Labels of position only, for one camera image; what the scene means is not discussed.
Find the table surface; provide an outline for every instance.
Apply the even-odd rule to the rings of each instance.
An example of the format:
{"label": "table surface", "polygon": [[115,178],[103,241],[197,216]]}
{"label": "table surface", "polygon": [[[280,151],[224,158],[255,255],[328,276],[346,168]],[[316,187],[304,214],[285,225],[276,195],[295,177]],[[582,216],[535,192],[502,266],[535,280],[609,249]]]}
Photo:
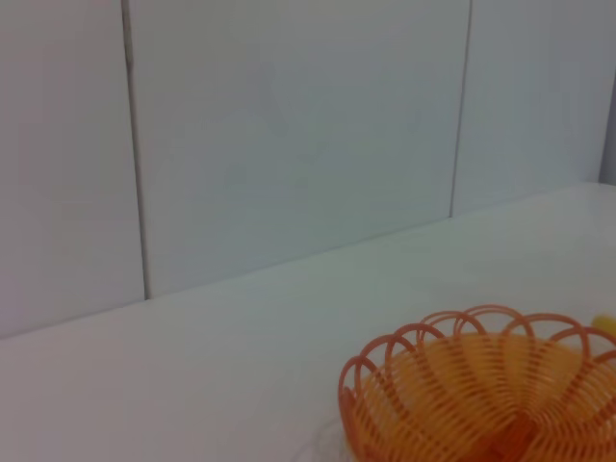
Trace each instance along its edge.
{"label": "table surface", "polygon": [[616,188],[583,184],[14,337],[0,460],[300,460],[373,337],[488,302],[590,322],[615,274]]}

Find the panel seam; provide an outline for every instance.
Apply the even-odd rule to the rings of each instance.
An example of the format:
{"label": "panel seam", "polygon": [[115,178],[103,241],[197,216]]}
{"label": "panel seam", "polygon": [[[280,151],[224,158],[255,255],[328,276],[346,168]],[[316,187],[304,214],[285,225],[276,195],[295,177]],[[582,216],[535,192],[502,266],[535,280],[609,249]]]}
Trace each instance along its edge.
{"label": "panel seam", "polygon": [[151,298],[150,273],[147,256],[147,240],[145,236],[145,217],[143,209],[143,182],[141,177],[141,149],[139,143],[139,124],[137,123],[137,102],[135,99],[135,80],[133,76],[135,55],[133,51],[133,31],[129,0],[120,0],[122,8],[122,29],[124,38],[124,57],[126,61],[126,82],[128,86],[128,104],[131,118],[131,135],[133,142],[133,157],[135,164],[135,183],[137,186],[137,211],[141,242],[141,266],[143,272],[143,295],[146,300]]}
{"label": "panel seam", "polygon": [[462,85],[460,92],[460,107],[458,110],[458,126],[455,134],[455,152],[453,155],[453,175],[451,177],[451,198],[449,200],[449,217],[453,218],[453,203],[455,200],[455,187],[457,183],[458,158],[460,155],[460,138],[462,134],[462,116],[464,113],[464,100],[466,96],[466,78],[469,66],[469,50],[471,44],[471,29],[473,28],[473,2],[469,0],[469,19],[466,29],[466,45],[464,49],[464,66],[462,67]]}

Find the wall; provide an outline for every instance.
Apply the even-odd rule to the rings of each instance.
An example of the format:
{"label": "wall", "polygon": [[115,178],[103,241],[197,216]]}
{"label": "wall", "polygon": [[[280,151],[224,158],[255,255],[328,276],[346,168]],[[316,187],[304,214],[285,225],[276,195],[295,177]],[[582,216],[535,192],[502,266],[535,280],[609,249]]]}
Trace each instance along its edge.
{"label": "wall", "polygon": [[609,123],[607,124],[601,181],[610,185],[616,185],[616,90],[612,92],[612,107]]}
{"label": "wall", "polygon": [[119,2],[0,3],[0,336],[143,298]]}
{"label": "wall", "polygon": [[131,10],[153,295],[449,215],[468,2]]}
{"label": "wall", "polygon": [[613,0],[475,0],[453,211],[597,181]]}

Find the yellow object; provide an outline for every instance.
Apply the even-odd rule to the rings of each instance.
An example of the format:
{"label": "yellow object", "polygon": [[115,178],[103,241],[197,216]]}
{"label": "yellow object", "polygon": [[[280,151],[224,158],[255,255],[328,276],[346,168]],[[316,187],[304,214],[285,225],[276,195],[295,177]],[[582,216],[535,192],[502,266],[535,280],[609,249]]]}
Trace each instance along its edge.
{"label": "yellow object", "polygon": [[616,337],[616,319],[608,315],[600,315],[593,319],[593,327]]}

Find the wire basket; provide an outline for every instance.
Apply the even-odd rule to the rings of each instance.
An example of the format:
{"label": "wire basket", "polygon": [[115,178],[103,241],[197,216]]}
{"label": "wire basket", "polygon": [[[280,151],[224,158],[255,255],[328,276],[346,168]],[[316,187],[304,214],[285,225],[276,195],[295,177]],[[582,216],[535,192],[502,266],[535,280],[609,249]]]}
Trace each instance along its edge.
{"label": "wire basket", "polygon": [[[498,317],[493,332],[481,322]],[[346,438],[360,462],[616,461],[615,358],[615,338],[564,316],[436,313],[346,363]]]}

